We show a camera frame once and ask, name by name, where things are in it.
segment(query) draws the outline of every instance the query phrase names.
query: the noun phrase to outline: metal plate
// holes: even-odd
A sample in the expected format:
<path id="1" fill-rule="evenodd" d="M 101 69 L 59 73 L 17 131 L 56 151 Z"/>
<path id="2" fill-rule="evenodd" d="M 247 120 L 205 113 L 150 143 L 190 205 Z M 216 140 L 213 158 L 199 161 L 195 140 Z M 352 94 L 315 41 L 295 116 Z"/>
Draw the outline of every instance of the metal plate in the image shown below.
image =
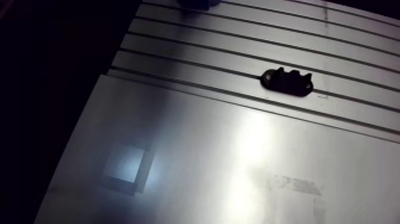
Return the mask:
<path id="1" fill-rule="evenodd" d="M 152 45 L 157 49 L 163 46 L 162 44 L 157 45 L 156 42 L 147 44 L 142 42 L 142 45 Z M 210 58 L 210 60 L 216 60 L 213 56 L 215 57 L 215 55 L 212 54 L 199 55 L 199 57 L 207 57 Z M 399 113 L 336 97 L 321 98 L 319 94 L 314 93 L 309 94 L 306 98 L 293 97 L 265 90 L 261 87 L 260 81 L 256 79 L 203 69 L 197 66 L 137 56 L 136 54 L 126 52 L 119 52 L 115 56 L 112 64 L 116 67 L 222 89 L 241 94 L 245 98 L 250 97 L 255 98 L 255 100 L 264 100 L 265 103 L 278 104 L 283 107 L 293 107 L 297 110 L 306 110 L 309 113 L 317 113 L 323 116 L 335 116 L 338 119 L 349 119 L 349 122 L 362 122 L 365 125 L 375 125 L 377 128 L 387 128 L 394 131 L 400 130 L 400 121 L 396 121 L 396 118 L 399 117 Z"/>
<path id="2" fill-rule="evenodd" d="M 110 151 L 143 141 L 143 191 L 104 185 Z M 399 157 L 393 142 L 102 76 L 35 223 L 395 224 Z"/>

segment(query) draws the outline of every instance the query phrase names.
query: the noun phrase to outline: metal surface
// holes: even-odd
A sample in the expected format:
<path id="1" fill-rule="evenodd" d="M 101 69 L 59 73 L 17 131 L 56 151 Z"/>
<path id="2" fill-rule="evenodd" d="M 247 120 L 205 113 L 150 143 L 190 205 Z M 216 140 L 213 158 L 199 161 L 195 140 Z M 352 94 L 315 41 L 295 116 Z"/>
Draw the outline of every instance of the metal surface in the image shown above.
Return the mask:
<path id="1" fill-rule="evenodd" d="M 150 158 L 142 192 L 104 181 L 129 148 Z M 393 142 L 102 76 L 36 223 L 398 223 L 399 157 Z"/>
<path id="2" fill-rule="evenodd" d="M 357 8 L 347 7 L 345 5 L 339 5 L 332 2 L 327 1 L 313 1 L 313 0 L 288 0 L 289 2 L 298 2 L 300 4 L 308 5 L 311 7 L 320 7 L 320 8 L 327 8 L 328 10 L 338 11 L 342 14 L 349 14 L 354 16 L 355 18 L 361 17 L 365 19 L 365 22 L 368 23 L 369 21 L 378 21 L 385 24 L 391 24 L 395 26 L 400 26 L 400 21 L 394 18 L 390 18 L 387 16 L 379 15 L 376 13 L 371 13 L 364 10 L 359 10 Z"/>
<path id="3" fill-rule="evenodd" d="M 170 0 L 146 0 L 145 3 L 146 2 L 179 8 L 177 3 Z M 270 11 L 255 10 L 247 7 L 238 7 L 229 4 L 221 4 L 218 7 L 211 8 L 206 13 L 219 16 L 228 16 L 232 20 L 245 20 L 248 23 L 278 27 L 280 29 L 306 33 L 308 35 L 319 36 L 322 38 L 329 38 L 339 42 L 369 46 L 395 54 L 400 54 L 399 40 L 390 39 L 388 36 L 379 36 L 376 33 L 372 34 L 360 32 L 360 30 L 352 29 L 350 27 L 337 26 L 307 18 L 274 13 Z"/>
<path id="4" fill-rule="evenodd" d="M 398 28 L 305 1 L 143 3 L 36 223 L 399 223 Z"/>
<path id="5" fill-rule="evenodd" d="M 160 49 L 161 46 L 164 46 L 156 45 L 154 43 L 151 45 L 158 49 Z M 210 60 L 213 60 L 211 56 L 212 55 L 207 55 Z M 322 113 L 325 116 L 336 116 L 338 119 L 342 118 L 353 120 L 354 122 L 363 122 L 365 125 L 371 124 L 395 131 L 400 130 L 400 121 L 397 120 L 399 113 L 397 112 L 342 100 L 336 97 L 325 99 L 324 97 L 320 97 L 319 94 L 310 94 L 300 101 L 298 97 L 273 91 L 266 91 L 265 89 L 260 88 L 260 81 L 257 79 L 250 79 L 247 77 L 232 75 L 230 73 L 204 69 L 186 64 L 177 64 L 169 61 L 138 57 L 135 54 L 125 52 L 119 52 L 117 54 L 113 65 L 165 78 L 211 86 L 242 94 L 244 95 L 243 97 L 253 97 L 261 101 L 280 104 L 284 107 L 295 107 L 299 110 L 306 110 L 309 113 Z"/>

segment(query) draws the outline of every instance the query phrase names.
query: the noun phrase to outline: black object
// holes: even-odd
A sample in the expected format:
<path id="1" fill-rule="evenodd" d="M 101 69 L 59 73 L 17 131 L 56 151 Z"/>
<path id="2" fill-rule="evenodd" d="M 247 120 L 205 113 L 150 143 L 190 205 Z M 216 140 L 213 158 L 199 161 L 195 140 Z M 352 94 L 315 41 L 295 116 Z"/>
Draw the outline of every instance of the black object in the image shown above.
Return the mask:
<path id="1" fill-rule="evenodd" d="M 221 0 L 177 0 L 183 8 L 192 10 L 209 10 L 210 7 L 218 5 Z"/>
<path id="2" fill-rule="evenodd" d="M 305 97 L 314 89 L 311 73 L 302 76 L 297 70 L 285 72 L 283 67 L 264 72 L 261 76 L 261 84 L 267 89 L 298 97 Z"/>

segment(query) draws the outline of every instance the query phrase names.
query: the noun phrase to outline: dark background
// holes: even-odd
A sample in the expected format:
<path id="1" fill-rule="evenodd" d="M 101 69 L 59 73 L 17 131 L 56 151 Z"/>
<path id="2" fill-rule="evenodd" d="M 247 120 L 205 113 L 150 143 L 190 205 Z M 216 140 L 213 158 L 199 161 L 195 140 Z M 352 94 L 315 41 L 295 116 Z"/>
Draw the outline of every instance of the dark background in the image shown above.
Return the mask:
<path id="1" fill-rule="evenodd" d="M 400 18 L 395 1 L 332 2 Z M 15 0 L 0 20 L 2 127 L 7 132 L 1 147 L 2 192 L 12 223 L 34 221 L 77 119 L 139 4 Z"/>

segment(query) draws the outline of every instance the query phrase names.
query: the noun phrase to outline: black clamp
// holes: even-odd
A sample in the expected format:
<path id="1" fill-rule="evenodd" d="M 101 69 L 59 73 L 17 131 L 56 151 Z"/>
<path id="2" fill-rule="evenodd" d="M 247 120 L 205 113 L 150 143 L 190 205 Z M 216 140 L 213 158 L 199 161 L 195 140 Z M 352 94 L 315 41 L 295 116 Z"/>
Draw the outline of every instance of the black clamp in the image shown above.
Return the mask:
<path id="1" fill-rule="evenodd" d="M 314 89 L 311 76 L 311 73 L 302 76 L 297 70 L 285 72 L 283 67 L 280 67 L 278 70 L 267 70 L 260 80 L 263 87 L 267 89 L 305 97 Z"/>

